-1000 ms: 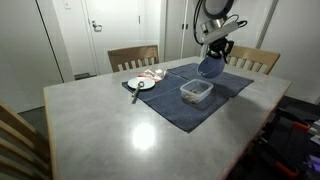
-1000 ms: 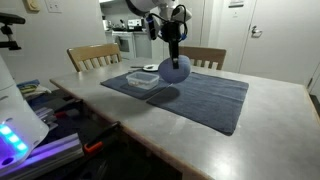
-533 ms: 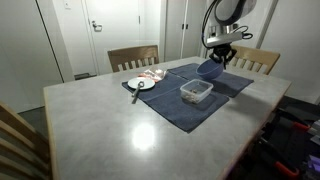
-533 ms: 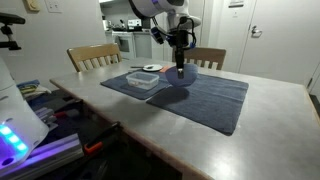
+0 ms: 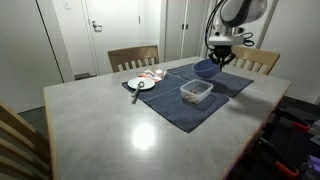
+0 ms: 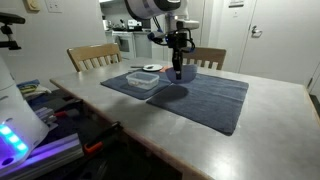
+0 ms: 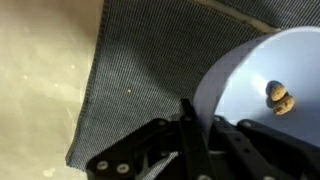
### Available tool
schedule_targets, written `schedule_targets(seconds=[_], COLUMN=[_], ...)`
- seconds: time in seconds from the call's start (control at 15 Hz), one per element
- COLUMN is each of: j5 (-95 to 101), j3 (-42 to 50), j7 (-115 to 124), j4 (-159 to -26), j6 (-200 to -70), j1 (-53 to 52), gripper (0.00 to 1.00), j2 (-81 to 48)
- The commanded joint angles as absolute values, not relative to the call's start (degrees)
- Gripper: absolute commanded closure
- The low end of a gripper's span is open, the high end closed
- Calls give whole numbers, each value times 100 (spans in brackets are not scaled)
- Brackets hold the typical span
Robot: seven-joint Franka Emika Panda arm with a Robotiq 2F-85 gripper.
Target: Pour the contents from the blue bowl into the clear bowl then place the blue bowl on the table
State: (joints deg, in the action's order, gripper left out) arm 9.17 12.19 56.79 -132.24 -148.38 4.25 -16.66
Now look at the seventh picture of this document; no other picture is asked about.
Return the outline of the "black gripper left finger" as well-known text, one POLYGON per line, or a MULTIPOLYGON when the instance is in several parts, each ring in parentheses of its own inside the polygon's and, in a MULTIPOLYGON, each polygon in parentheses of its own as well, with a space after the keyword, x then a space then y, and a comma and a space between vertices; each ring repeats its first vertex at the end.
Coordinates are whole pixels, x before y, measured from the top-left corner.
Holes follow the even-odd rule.
POLYGON ((206 141, 188 99, 181 100, 179 120, 188 180, 213 180, 214 173, 206 141))

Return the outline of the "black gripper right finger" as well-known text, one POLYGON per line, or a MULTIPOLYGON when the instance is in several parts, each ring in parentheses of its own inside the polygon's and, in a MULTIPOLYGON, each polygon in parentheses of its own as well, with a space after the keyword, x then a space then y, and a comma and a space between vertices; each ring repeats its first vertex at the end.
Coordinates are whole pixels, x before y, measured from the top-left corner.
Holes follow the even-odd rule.
POLYGON ((248 180, 320 180, 315 145, 249 119, 233 126, 215 116, 211 132, 248 180))

